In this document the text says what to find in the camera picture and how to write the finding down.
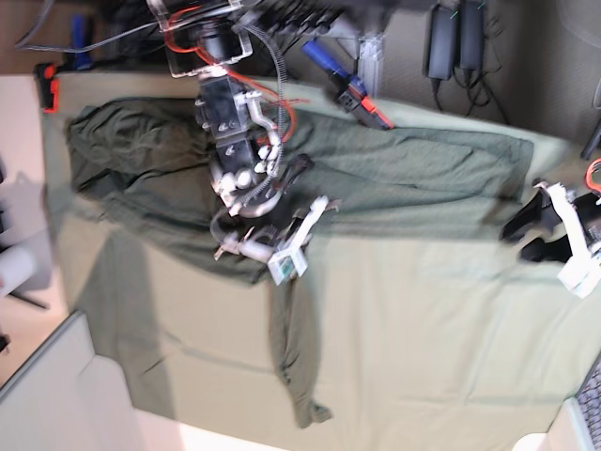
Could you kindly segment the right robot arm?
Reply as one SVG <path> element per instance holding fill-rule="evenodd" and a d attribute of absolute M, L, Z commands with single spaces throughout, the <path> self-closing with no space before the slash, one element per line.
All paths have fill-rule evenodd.
<path fill-rule="evenodd" d="M 289 188 L 313 163 L 305 154 L 285 159 L 289 115 L 279 49 L 244 21 L 240 1 L 150 1 L 147 6 L 162 33 L 172 75 L 198 80 L 196 121 L 213 140 L 211 186 L 223 203 L 210 223 L 219 244 L 216 254 L 272 266 L 303 261 L 302 248 L 326 200 L 319 197 L 294 210 L 287 199 Z M 233 68 L 252 55 L 252 39 L 270 52 L 275 91 Z"/>

